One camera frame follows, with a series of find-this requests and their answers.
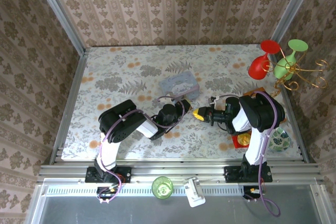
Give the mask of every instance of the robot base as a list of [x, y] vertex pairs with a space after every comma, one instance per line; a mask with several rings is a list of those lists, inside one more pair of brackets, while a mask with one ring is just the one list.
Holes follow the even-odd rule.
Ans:
[[[244, 177], [242, 174], [241, 166], [226, 166], [224, 167], [224, 177], [226, 183], [258, 183], [258, 172], [251, 173], [248, 176]], [[261, 177], [264, 182], [272, 182], [272, 174], [269, 166], [262, 168]]]
[[[127, 166], [116, 166], [112, 170], [115, 174], [120, 174], [122, 177], [121, 182], [122, 183], [130, 183], [131, 182], [131, 172], [132, 168]], [[85, 183], [118, 183], [118, 180], [116, 177], [114, 177], [112, 174], [105, 172], [100, 169], [98, 165], [95, 165], [95, 167], [88, 167], [86, 170], [85, 175]]]
[[[240, 166], [224, 167], [224, 176], [226, 183], [258, 183], [259, 165], [250, 165], [245, 155]], [[264, 182], [272, 182], [272, 173], [267, 162], [261, 167], [261, 177]]]

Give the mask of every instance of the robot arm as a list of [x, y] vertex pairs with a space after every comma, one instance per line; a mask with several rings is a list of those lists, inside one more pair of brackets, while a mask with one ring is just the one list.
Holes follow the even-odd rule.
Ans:
[[[276, 100], [267, 93], [265, 94], [271, 98], [276, 107], [277, 121], [275, 127], [278, 127], [280, 122], [285, 119], [285, 111]], [[243, 180], [256, 180], [259, 165], [267, 166], [265, 158], [263, 158], [263, 163], [260, 163], [261, 152], [267, 130], [272, 127], [274, 122], [274, 111], [268, 100], [261, 94], [256, 94], [254, 98], [248, 95], [240, 98], [230, 97], [226, 99], [225, 111], [215, 110], [212, 104], [210, 107], [202, 107], [194, 111], [194, 115], [211, 125], [214, 122], [225, 123], [226, 131], [231, 135], [252, 130], [248, 150], [238, 171], [243, 174], [241, 176]]]
[[[103, 112], [98, 118], [102, 141], [94, 166], [104, 182], [113, 178], [106, 171], [116, 167], [117, 153], [121, 141], [135, 130], [151, 140], [156, 140], [179, 121], [183, 111], [187, 112], [189, 110], [190, 104], [186, 100], [176, 104], [165, 104], [158, 115], [153, 116], [153, 119], [150, 119], [140, 110], [132, 113], [136, 110], [136, 107], [131, 100], [126, 100]], [[111, 127], [121, 118], [123, 119], [120, 123], [108, 134]]]

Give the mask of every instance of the cable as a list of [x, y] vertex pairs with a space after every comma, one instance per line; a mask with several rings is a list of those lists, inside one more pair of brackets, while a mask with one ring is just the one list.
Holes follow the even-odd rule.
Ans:
[[[259, 164], [259, 172], [258, 172], [258, 186], [259, 186], [259, 191], [260, 191], [260, 198], [261, 198], [261, 201], [262, 203], [264, 204], [265, 208], [267, 209], [267, 211], [273, 215], [274, 217], [279, 217], [281, 215], [281, 211], [280, 211], [280, 208], [279, 206], [272, 200], [270, 199], [265, 199], [264, 196], [263, 196], [263, 189], [262, 189], [262, 186], [261, 186], [261, 167], [262, 167], [262, 164], [263, 164], [263, 159], [264, 159], [264, 155], [265, 155], [265, 152], [266, 152], [266, 148], [267, 148], [267, 143], [268, 143], [268, 139], [269, 139], [269, 135], [270, 133], [272, 132], [272, 130], [275, 128], [275, 125], [277, 123], [277, 118], [278, 118], [278, 113], [277, 113], [277, 109], [275, 107], [275, 104], [273, 103], [272, 99], [267, 96], [266, 94], [264, 94], [263, 92], [260, 92], [260, 91], [255, 91], [254, 93], [258, 93], [258, 94], [261, 94], [263, 95], [267, 101], [271, 104], [272, 106], [272, 109], [273, 109], [273, 112], [274, 112], [274, 121], [273, 121], [273, 124], [271, 126], [271, 128], [268, 129], [267, 131], [267, 135], [266, 135], [266, 139], [265, 141], [263, 142], [263, 145], [261, 147], [261, 160], [260, 160], [260, 164]], [[266, 202], [269, 202], [270, 204], [274, 205], [277, 209], [278, 209], [278, 213], [275, 214], [273, 213], [269, 207], [266, 205]]]
[[[160, 125], [160, 124], [154, 122], [154, 121], [153, 121], [147, 114], [145, 114], [142, 110], [138, 110], [138, 109], [136, 109], [136, 110], [132, 110], [132, 111], [126, 113], [125, 115], [123, 115], [122, 117], [120, 117], [120, 118], [119, 118], [119, 119], [118, 119], [118, 120], [117, 120], [117, 121], [110, 127], [110, 129], [107, 131], [107, 133], [105, 134], [105, 137], [104, 137], [104, 139], [102, 140], [102, 142], [105, 142], [105, 141], [107, 140], [107, 138], [109, 137], [109, 135], [111, 134], [111, 132], [113, 131], [113, 129], [114, 129], [114, 128], [115, 128], [115, 127], [122, 121], [122, 120], [124, 120], [127, 116], [129, 116], [129, 115], [131, 115], [131, 114], [133, 114], [133, 113], [142, 113], [147, 119], [149, 119], [151, 122], [153, 122], [154, 124], [156, 124], [156, 125], [159, 126], [159, 127], [166, 128], [166, 129], [175, 127], [175, 126], [182, 120], [182, 118], [183, 118], [183, 116], [184, 116], [184, 114], [185, 114], [185, 110], [184, 110], [184, 105], [183, 105], [183, 103], [182, 103], [181, 101], [179, 101], [179, 103], [182, 105], [182, 116], [181, 116], [181, 118], [180, 118], [175, 124], [170, 125], [170, 126]], [[106, 200], [106, 202], [110, 202], [110, 201], [112, 201], [112, 200], [117, 196], [117, 194], [120, 192], [122, 182], [121, 182], [121, 179], [119, 178], [119, 176], [118, 176], [117, 174], [115, 174], [114, 172], [108, 170], [108, 169], [106, 168], [106, 166], [104, 165], [104, 163], [103, 163], [103, 161], [102, 161], [101, 149], [102, 149], [102, 144], [101, 144], [100, 147], [99, 147], [99, 156], [101, 157], [101, 165], [102, 165], [102, 167], [105, 169], [106, 172], [108, 172], [109, 174], [113, 175], [113, 176], [114, 176], [115, 178], [117, 178], [117, 180], [118, 180], [118, 190], [117, 190], [117, 192], [116, 192], [110, 199], [107, 199], [107, 200]]]
[[[163, 95], [163, 96], [157, 98], [156, 100], [159, 101], [159, 99], [161, 99], [161, 98], [171, 98], [171, 99], [174, 99], [174, 97], [171, 97], [171, 96], [169, 96], [169, 95]], [[181, 101], [178, 101], [178, 102], [179, 102], [179, 103], [181, 104], [181, 106], [182, 106], [182, 115], [181, 115], [180, 119], [179, 119], [176, 123], [174, 123], [173, 125], [169, 125], [169, 126], [160, 125], [160, 124], [154, 122], [154, 121], [153, 121], [147, 114], [143, 113], [143, 115], [144, 115], [147, 119], [151, 120], [155, 125], [157, 125], [157, 126], [159, 126], [159, 127], [161, 127], [161, 128], [169, 129], [169, 128], [171, 128], [171, 127], [175, 127], [175, 126], [177, 126], [177, 125], [179, 124], [179, 122], [182, 120], [182, 118], [183, 118], [184, 115], [185, 115], [185, 109], [184, 109], [183, 102], [181, 102]]]
[[119, 176], [119, 178], [120, 178], [120, 177], [122, 177], [122, 181], [123, 181], [123, 183], [125, 183], [125, 181], [126, 181], [126, 180], [125, 180], [125, 177], [124, 177], [124, 176], [122, 176], [122, 175], [121, 175], [121, 174], [119, 174], [119, 173], [118, 173], [117, 175]]
[[174, 127], [171, 127], [169, 130], [167, 130], [164, 134], [167, 134], [169, 131], [171, 131]]
[[263, 178], [261, 178], [261, 182], [263, 183], [264, 185], [264, 191], [262, 191], [264, 194], [266, 193], [266, 185], [265, 185], [265, 181]]
[[226, 129], [222, 128], [222, 127], [219, 125], [219, 122], [217, 122], [217, 125], [218, 125], [218, 127], [219, 127], [221, 130], [223, 130], [223, 131], [227, 131]]
[[219, 98], [223, 98], [223, 97], [235, 97], [235, 98], [239, 98], [239, 96], [237, 96], [235, 94], [223, 94], [223, 95], [219, 96]]

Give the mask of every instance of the gold wire wine glass holder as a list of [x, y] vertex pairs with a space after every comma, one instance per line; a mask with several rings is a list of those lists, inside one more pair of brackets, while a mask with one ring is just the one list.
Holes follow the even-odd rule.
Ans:
[[279, 66], [282, 68], [286, 68], [287, 73], [282, 76], [280, 79], [278, 79], [276, 81], [276, 83], [274, 84], [274, 88], [277, 90], [273, 93], [271, 93], [272, 97], [276, 97], [280, 92], [281, 92], [281, 88], [280, 85], [283, 85], [287, 90], [290, 91], [295, 91], [299, 89], [299, 83], [297, 81], [290, 81], [290, 80], [286, 80], [286, 78], [290, 75], [293, 74], [296, 75], [297, 77], [299, 77], [301, 80], [305, 81], [306, 83], [312, 85], [315, 88], [320, 88], [320, 89], [325, 89], [328, 86], [328, 83], [326, 81], [325, 78], [321, 77], [321, 76], [317, 76], [314, 80], [314, 82], [311, 82], [309, 80], [307, 80], [306, 78], [304, 78], [300, 72], [322, 72], [322, 71], [328, 71], [330, 69], [329, 64], [322, 59], [318, 59], [315, 61], [315, 64], [320, 66], [320, 69], [302, 69], [299, 66], [299, 62], [304, 58], [304, 56], [306, 55], [306, 52], [299, 58], [299, 60], [296, 63], [292, 63], [292, 62], [288, 62], [285, 54], [283, 53], [283, 51], [280, 49], [282, 56], [284, 57], [284, 59], [286, 60], [286, 64], [284, 66], [277, 64], [276, 62], [270, 61], [270, 60], [265, 60], [264, 62], [267, 62], [269, 65], [265, 65], [265, 67], [268, 67], [269, 69], [266, 70], [264, 68], [264, 62], [261, 64], [262, 69], [266, 72], [273, 72], [274, 71], [274, 67], [275, 66]]

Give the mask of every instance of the green cup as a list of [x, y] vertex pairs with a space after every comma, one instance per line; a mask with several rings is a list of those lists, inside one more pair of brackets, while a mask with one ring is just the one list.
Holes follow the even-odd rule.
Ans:
[[152, 184], [152, 192], [158, 199], [167, 199], [173, 193], [173, 182], [167, 177], [158, 177]]

